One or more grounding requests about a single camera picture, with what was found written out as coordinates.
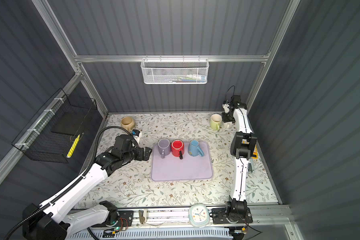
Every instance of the table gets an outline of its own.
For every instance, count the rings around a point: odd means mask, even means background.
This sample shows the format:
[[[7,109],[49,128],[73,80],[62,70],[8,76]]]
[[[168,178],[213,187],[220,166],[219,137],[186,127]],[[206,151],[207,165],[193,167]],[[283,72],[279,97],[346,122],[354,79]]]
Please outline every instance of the table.
[[[170,141],[206,141],[210,147],[213,178],[209,180],[154,182],[150,178],[152,157],[146,162],[133,160],[116,170],[84,196],[75,206],[87,209],[108,200],[117,207],[180,206],[202,203],[225,204],[234,177],[233,158],[229,148],[236,132],[231,129],[214,131],[209,127],[214,113],[147,113],[113,114],[107,126],[120,126],[126,116],[135,119],[136,129],[143,133],[140,147],[152,147],[161,138]],[[119,129],[104,132],[97,154],[113,146],[115,137],[123,134]],[[247,174],[246,198],[248,203],[277,202],[267,172],[260,158],[254,159],[253,173]]]

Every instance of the mug handle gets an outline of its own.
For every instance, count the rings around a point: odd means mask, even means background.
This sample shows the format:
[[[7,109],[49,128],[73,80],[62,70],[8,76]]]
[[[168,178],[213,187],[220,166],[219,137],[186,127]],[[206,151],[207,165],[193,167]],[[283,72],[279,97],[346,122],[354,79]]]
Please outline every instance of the mug handle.
[[[197,149],[199,150],[199,155],[203,157],[203,156],[204,156],[204,152],[202,151],[202,149],[200,148],[200,146],[198,146]]]

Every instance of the alarm clock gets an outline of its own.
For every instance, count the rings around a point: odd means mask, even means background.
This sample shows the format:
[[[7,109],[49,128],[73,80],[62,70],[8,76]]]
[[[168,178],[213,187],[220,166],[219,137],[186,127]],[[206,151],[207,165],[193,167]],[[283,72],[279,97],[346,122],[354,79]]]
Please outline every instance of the alarm clock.
[[[209,211],[204,204],[196,204],[188,210],[189,221],[194,227],[204,227],[209,223]]]

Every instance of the purple mug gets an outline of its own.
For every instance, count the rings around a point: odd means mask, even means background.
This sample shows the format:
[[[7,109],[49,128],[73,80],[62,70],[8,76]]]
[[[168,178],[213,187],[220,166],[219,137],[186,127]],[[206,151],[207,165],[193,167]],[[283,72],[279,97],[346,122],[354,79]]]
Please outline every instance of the purple mug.
[[[158,147],[158,152],[161,155],[161,158],[164,158],[165,156],[167,156],[168,154],[171,153],[171,143],[169,142],[168,139],[160,139],[160,141],[157,144]]]

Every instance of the purple tray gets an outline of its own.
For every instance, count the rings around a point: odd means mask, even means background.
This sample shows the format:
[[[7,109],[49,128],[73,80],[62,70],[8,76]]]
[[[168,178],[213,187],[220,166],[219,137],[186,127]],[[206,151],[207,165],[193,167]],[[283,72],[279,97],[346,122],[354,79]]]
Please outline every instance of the purple tray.
[[[152,152],[151,179],[155,182],[163,182],[212,178],[213,170],[208,143],[199,141],[204,157],[190,156],[188,154],[189,143],[184,142],[185,153],[182,160],[173,156],[172,153],[161,158],[157,144],[155,144]]]

